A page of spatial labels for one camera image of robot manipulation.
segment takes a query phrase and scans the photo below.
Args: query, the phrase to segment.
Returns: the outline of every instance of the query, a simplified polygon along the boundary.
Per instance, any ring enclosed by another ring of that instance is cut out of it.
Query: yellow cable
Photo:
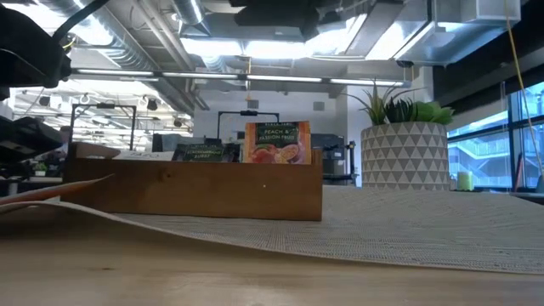
[[[76,42],[76,39],[72,39],[71,42],[68,42],[65,46],[62,46],[63,49],[68,49]]]
[[[504,0],[504,14],[507,17],[508,36],[510,37],[510,45],[512,46],[513,62],[516,65],[516,72],[518,73],[519,87],[521,88],[521,93],[524,97],[525,113],[527,114],[527,119],[529,122],[530,137],[533,140],[533,146],[535,147],[535,153],[536,153],[536,160],[538,161],[538,168],[540,169],[541,175],[542,175],[544,171],[542,170],[541,156],[538,152],[538,148],[536,148],[535,131],[533,131],[533,123],[530,120],[529,107],[527,106],[527,95],[525,94],[524,80],[521,77],[521,69],[519,69],[518,53],[516,52],[516,43],[513,40],[512,26],[510,25],[510,17],[508,16],[508,1],[507,0]]]

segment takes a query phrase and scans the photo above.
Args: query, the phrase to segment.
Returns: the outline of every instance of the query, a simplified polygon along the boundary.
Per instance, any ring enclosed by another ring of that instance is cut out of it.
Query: window
[[[530,117],[544,115],[544,105],[542,104],[542,95],[544,94],[544,82],[533,85],[525,89],[525,95],[527,96],[527,108],[529,109]],[[521,110],[521,118],[527,119],[527,112],[525,111],[523,95],[518,95],[519,109]]]
[[[541,160],[544,159],[544,125],[533,126],[533,132],[535,133],[536,147],[540,154]],[[538,159],[536,158],[536,150],[533,145],[533,139],[530,136],[530,127],[523,129],[520,133],[520,138],[523,140],[524,147],[524,177],[525,186],[529,188],[535,188],[540,177],[540,168],[538,166]]]
[[[501,126],[505,124],[508,124],[508,112],[506,110],[498,114],[495,114],[493,116],[488,116],[487,118],[484,118],[482,120],[470,123],[464,127],[459,127],[452,131],[449,131],[448,137],[454,137],[454,136],[459,136],[466,133],[478,132],[481,130],[485,130],[486,128],[493,128],[493,127]]]
[[[465,118],[481,118],[485,112],[495,112],[494,115],[448,132],[452,177],[456,178],[459,172],[472,172],[477,188],[510,189],[516,179],[513,171],[517,169],[513,166],[517,166],[518,156],[523,154],[523,179],[516,187],[536,187],[541,176],[537,152],[541,162],[544,161],[544,82],[525,90],[535,145],[523,95],[521,92],[512,93],[503,97],[502,101],[507,103],[502,104],[501,108],[480,110],[478,114],[468,113]],[[504,110],[506,105],[512,111]]]
[[[508,133],[450,142],[450,173],[472,172],[474,186],[512,187]]]

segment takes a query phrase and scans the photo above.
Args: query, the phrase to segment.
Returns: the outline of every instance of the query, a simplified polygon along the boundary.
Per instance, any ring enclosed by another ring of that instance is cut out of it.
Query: green candle
[[[457,173],[457,190],[474,190],[472,172],[469,171]]]

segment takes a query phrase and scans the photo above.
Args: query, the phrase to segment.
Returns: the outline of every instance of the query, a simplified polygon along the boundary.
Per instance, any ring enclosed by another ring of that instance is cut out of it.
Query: glass window
[[[474,186],[512,187],[508,133],[495,133],[448,144],[450,174],[472,172]]]
[[[521,110],[522,119],[527,119],[527,112],[525,111],[524,97],[519,92],[518,103]],[[529,114],[532,117],[544,115],[544,105],[542,105],[542,95],[544,94],[544,82],[533,85],[525,89],[525,95],[527,95],[527,108]]]
[[[541,156],[541,159],[544,160],[544,125],[538,125],[533,127],[535,132],[536,147]],[[525,187],[535,188],[538,178],[540,176],[540,170],[538,167],[538,160],[536,159],[535,146],[533,145],[533,140],[530,137],[530,128],[526,127],[521,133],[521,139],[524,144],[524,176],[525,176]]]
[[[470,123],[464,127],[456,128],[448,132],[448,137],[454,137],[458,135],[463,135],[466,133],[472,133],[481,131],[486,128],[493,128],[500,125],[508,124],[508,111],[502,111],[493,116],[488,116],[482,120]]]

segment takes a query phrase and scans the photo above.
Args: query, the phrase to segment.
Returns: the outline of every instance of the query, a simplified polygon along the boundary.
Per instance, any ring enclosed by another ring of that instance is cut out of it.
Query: metal frame
[[[244,113],[247,113],[248,110],[242,110],[242,111],[220,111],[218,113],[218,136],[217,138],[219,138],[219,131],[220,131],[220,126],[221,126],[221,115],[223,114],[238,114],[240,116],[259,116],[259,115],[272,115],[272,116],[275,116],[276,117],[276,121],[279,122],[280,121],[280,113],[268,113],[268,112],[258,112],[258,111],[251,111],[250,112],[252,114],[255,114],[255,115],[244,115]]]
[[[510,149],[510,171],[512,176],[512,187],[515,183],[515,173],[516,173],[516,165],[517,165],[517,158],[520,152],[523,152],[523,140],[520,139],[520,135],[517,134],[517,132],[523,131],[524,128],[529,127],[529,119],[523,119],[519,120],[519,118],[522,117],[522,111],[519,111],[519,99],[517,99],[518,94],[512,93],[507,96],[507,105],[508,105],[508,123],[506,124],[506,130],[505,125],[500,125],[496,127],[488,127],[480,131],[466,133],[459,136],[454,136],[448,138],[448,144],[455,143],[467,139],[474,139],[476,137],[482,137],[485,135],[492,135],[495,133],[504,133],[508,132],[509,137],[509,149]],[[541,116],[535,116],[531,118],[531,123],[533,127],[544,124],[544,115]],[[534,192],[534,188],[526,188],[524,186],[520,186],[521,190],[527,190]],[[505,187],[475,187],[475,190],[499,190],[499,191],[508,191],[512,188],[505,188]]]
[[[97,109],[100,109],[100,108],[104,108],[104,107],[100,107],[101,105],[103,105],[103,103],[101,104],[74,104],[71,106],[71,117],[70,117],[70,138],[68,140],[68,144],[71,144],[71,141],[72,141],[72,136],[74,135],[74,123],[76,122],[76,119],[79,117],[79,116],[76,116],[76,109],[78,107],[96,107]],[[134,143],[134,128],[136,126],[136,106],[134,105],[108,105],[107,108],[116,108],[116,107],[120,107],[120,108],[127,108],[127,109],[131,109],[133,110],[133,117],[132,117],[132,126],[131,126],[131,130],[130,130],[130,145],[129,145],[129,150],[132,150],[133,149],[133,143]]]

